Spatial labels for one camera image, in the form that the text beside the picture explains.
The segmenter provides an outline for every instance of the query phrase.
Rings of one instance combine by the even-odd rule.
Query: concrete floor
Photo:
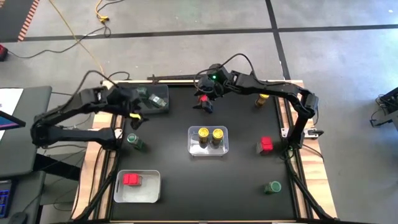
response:
[[[76,34],[100,27],[95,0],[56,0]],[[368,0],[272,0],[278,27],[366,26],[398,23],[398,2]],[[198,29],[270,28],[264,0],[126,0],[104,15],[114,34]],[[41,1],[28,37],[69,35],[47,1]],[[392,125],[370,127],[374,99],[398,86],[398,29],[280,33],[292,79],[320,97],[317,125],[333,200],[342,220],[396,223],[398,213],[398,132]],[[7,43],[20,55],[63,49],[72,40]],[[192,74],[236,52],[248,55],[261,79],[283,79],[272,33],[187,35],[84,40],[106,73],[130,72],[133,79]],[[9,57],[0,65],[1,86],[52,85],[71,93],[89,69],[98,69],[80,47],[30,60]],[[233,60],[228,69],[249,72]],[[98,86],[89,77],[85,86]],[[53,95],[50,106],[66,101]],[[83,121],[85,116],[67,121]],[[60,154],[76,149],[50,151]],[[41,223],[65,221],[68,212],[45,207]]]

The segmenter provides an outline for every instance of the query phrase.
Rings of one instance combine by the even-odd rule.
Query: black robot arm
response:
[[[137,129],[146,119],[140,114],[139,95],[136,90],[113,86],[88,88],[73,95],[64,105],[37,115],[30,129],[32,142],[37,147],[45,147],[58,141],[95,141],[105,149],[116,149],[116,136],[111,128],[98,131],[65,129],[56,126],[77,114],[99,111],[132,118],[131,126]]]
[[[295,149],[302,147],[303,130],[318,107],[318,97],[307,89],[289,82],[262,82],[253,74],[246,75],[235,71],[229,73],[220,64],[212,65],[207,76],[201,77],[196,87],[198,91],[195,95],[206,95],[210,100],[231,91],[241,95],[258,93],[286,98],[298,114],[294,128],[289,129],[287,136],[289,146]]]

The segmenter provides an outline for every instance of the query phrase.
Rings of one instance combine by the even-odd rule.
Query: wooden board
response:
[[[116,83],[118,82],[131,82],[131,83],[151,83],[152,81],[149,80],[134,80],[134,81],[114,81]],[[161,80],[159,83],[192,83],[193,80]],[[288,82],[292,82],[296,85],[299,85],[303,87],[303,81],[301,80],[291,80]],[[110,88],[112,86],[112,83],[108,81],[104,81],[103,85]],[[284,102],[282,98],[279,98],[280,102],[280,108],[282,112],[282,117],[284,120],[284,127],[289,127],[289,124],[287,122],[287,116],[286,116],[286,110],[284,107]],[[297,112],[294,111],[294,109],[290,106],[290,110],[292,112],[293,120],[295,121],[297,119]],[[111,124],[111,119],[112,115],[108,113],[98,113],[94,117],[94,123],[93,123],[93,128],[107,128]],[[121,118],[118,117],[116,121],[116,127],[121,127],[120,123]],[[310,120],[307,123],[307,128],[311,128],[313,126],[313,121]],[[314,148],[318,152],[320,152],[320,147],[318,140],[304,140],[304,144]],[[101,149],[99,159],[97,162],[97,165],[95,166],[95,160],[96,157],[99,153],[100,150],[100,145],[91,142],[88,144],[87,147],[87,152],[85,156],[84,163],[82,165],[82,172],[81,172],[81,177],[80,177],[80,193],[78,194],[79,197],[77,198],[76,194],[76,199],[75,199],[75,204],[77,203],[75,213],[73,214],[73,218],[76,218],[79,216],[79,214],[84,210],[84,208],[88,205],[89,199],[90,199],[90,192],[91,193],[91,198],[94,196],[98,189],[98,184],[100,182],[100,175],[101,175],[101,170],[104,162],[104,151]],[[304,174],[305,178],[307,181],[307,187],[315,200],[322,206],[322,208],[332,217],[337,217],[336,215],[336,210],[335,206],[333,203],[333,198],[331,196],[330,188],[329,188],[329,182],[328,182],[328,177],[326,176],[326,170],[325,166],[323,165],[322,159],[316,155],[314,152],[311,152],[307,150],[305,147],[300,151],[301,152],[301,159],[303,163],[303,169],[304,169]],[[111,160],[109,161],[109,166],[108,166],[108,172],[110,171],[110,168],[113,164],[113,157],[114,154],[111,155]],[[300,207],[300,213],[301,217],[305,218],[305,206],[304,206],[304,199],[301,194],[301,191],[298,189],[296,186],[296,192],[297,192],[297,199]],[[106,192],[103,195],[102,203],[101,203],[101,208],[99,210],[99,218],[104,218],[105,217],[105,211],[106,211],[106,206],[108,202],[108,196],[109,196],[109,188],[106,190]]]

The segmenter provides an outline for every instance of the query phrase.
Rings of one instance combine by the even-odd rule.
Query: red object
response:
[[[138,174],[124,174],[124,185],[141,185],[141,177]]]
[[[209,98],[206,95],[202,95],[199,97],[199,101],[201,102],[209,101]]]
[[[0,62],[3,62],[6,59],[8,53],[8,49],[0,45]]]
[[[270,152],[274,149],[271,137],[261,137],[261,148],[263,152]]]

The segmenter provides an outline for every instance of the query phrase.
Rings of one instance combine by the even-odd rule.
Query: metal stand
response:
[[[79,181],[80,168],[69,165],[62,161],[43,156],[41,154],[36,155],[35,164],[33,170],[42,170],[48,174],[58,175],[70,180]]]

